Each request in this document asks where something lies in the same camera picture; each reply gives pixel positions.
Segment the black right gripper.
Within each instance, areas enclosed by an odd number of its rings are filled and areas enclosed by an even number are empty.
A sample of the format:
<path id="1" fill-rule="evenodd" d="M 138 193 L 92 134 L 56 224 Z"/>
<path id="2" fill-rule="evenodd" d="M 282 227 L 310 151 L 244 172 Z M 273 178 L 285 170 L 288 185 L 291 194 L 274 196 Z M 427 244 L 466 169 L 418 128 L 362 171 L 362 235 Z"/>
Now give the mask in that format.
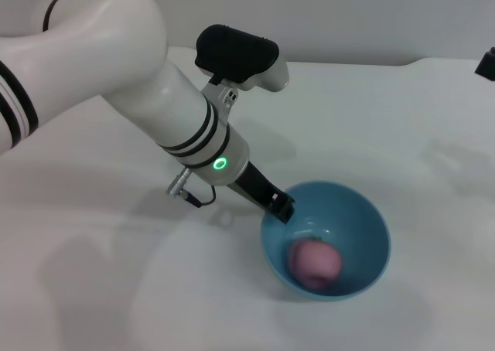
<path id="1" fill-rule="evenodd" d="M 491 47 L 485 52 L 479 62 L 475 74 L 489 81 L 495 82 L 495 47 Z"/>

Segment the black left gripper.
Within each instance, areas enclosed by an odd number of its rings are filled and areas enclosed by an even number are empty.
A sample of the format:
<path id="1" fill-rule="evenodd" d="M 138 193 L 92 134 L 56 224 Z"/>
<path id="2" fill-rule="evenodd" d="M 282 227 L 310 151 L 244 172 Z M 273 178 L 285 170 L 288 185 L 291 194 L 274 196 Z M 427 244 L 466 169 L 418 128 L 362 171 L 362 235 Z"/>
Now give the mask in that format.
<path id="1" fill-rule="evenodd" d="M 292 218 L 295 200 L 272 184 L 251 162 L 228 186 L 283 224 Z"/>

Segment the pink toy peach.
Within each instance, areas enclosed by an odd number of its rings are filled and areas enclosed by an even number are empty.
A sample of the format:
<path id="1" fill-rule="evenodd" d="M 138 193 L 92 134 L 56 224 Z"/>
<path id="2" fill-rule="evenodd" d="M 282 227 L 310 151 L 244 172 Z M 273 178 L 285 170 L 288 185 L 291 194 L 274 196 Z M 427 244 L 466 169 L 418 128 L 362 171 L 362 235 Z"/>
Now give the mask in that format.
<path id="1" fill-rule="evenodd" d="M 303 287 L 320 291 L 340 275 L 343 259 L 332 245 L 317 239 L 295 240 L 288 250 L 288 270 Z"/>

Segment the blue bowl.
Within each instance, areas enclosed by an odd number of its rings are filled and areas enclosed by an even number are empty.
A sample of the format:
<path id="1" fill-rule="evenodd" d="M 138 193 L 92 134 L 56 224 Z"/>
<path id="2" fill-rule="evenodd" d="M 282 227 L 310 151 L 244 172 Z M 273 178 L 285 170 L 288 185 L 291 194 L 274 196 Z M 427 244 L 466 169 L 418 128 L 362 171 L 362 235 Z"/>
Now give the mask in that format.
<path id="1" fill-rule="evenodd" d="M 318 302 L 352 298 L 372 287 L 391 256 L 391 237 L 376 206 L 359 192 L 334 182 L 302 182 L 287 193 L 295 212 L 287 224 L 266 214 L 261 222 L 261 247 L 275 277 L 290 291 Z M 288 269 L 293 242 L 319 240 L 341 254 L 343 269 L 326 288 L 309 290 Z"/>

